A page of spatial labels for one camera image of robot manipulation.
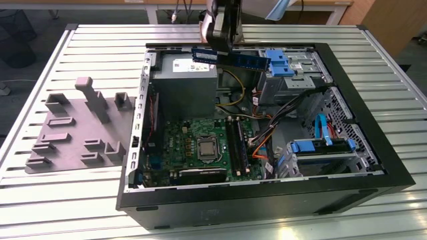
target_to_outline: blue ram stick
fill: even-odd
[[[217,51],[202,48],[193,48],[193,60],[198,63],[213,65],[233,66],[258,71],[268,71],[272,59],[261,56],[251,56],[230,52],[229,55],[219,54]]]

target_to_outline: floor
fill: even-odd
[[[0,61],[0,81],[9,81],[6,84],[11,89],[10,96],[0,96],[0,146],[5,141],[2,135],[9,134],[35,85],[31,81],[10,80],[38,80],[65,32],[66,25],[69,23],[149,24],[147,14],[143,10],[62,10],[59,11],[61,17],[58,20],[51,19],[47,10],[27,10],[26,14],[38,33],[38,38],[30,43],[38,60],[23,69],[10,68]],[[161,24],[171,23],[166,12],[158,11],[158,15]],[[183,19],[186,19],[185,11],[178,16],[178,20]],[[250,15],[243,15],[242,21],[245,24],[273,24],[272,21]],[[198,22],[199,12],[194,11],[190,24],[197,24]],[[427,95],[427,45],[421,46],[416,41],[412,42],[397,61],[400,64],[413,64],[408,75]]]

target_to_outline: open computer tower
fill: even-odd
[[[205,51],[147,45],[117,202],[143,227],[341,213],[416,184],[328,44]]]

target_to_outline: table surface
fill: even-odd
[[[0,3],[9,4],[177,4],[177,0],[0,0]],[[305,5],[352,5],[354,0],[305,0]],[[206,0],[194,0],[193,4],[207,4]]]
[[[397,63],[354,26],[245,25],[243,32],[253,43],[330,44],[417,185],[342,214],[149,232],[115,210],[122,167],[26,174],[49,94],[83,98],[75,78],[91,76],[106,98],[117,92],[137,96],[146,43],[199,42],[201,37],[198,25],[81,25],[62,36],[0,149],[0,238],[426,239],[427,102]]]

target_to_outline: green motherboard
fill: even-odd
[[[241,119],[245,140],[254,137],[253,125],[249,118]],[[169,121],[165,126],[165,148],[162,156],[150,156],[153,166],[151,184],[153,187],[174,186],[174,175],[183,169],[221,168],[227,169],[226,182],[261,180],[262,165],[258,159],[251,158],[250,172],[237,175],[229,151],[229,136],[225,119],[190,119],[183,121]],[[202,160],[201,141],[214,139],[217,158]]]

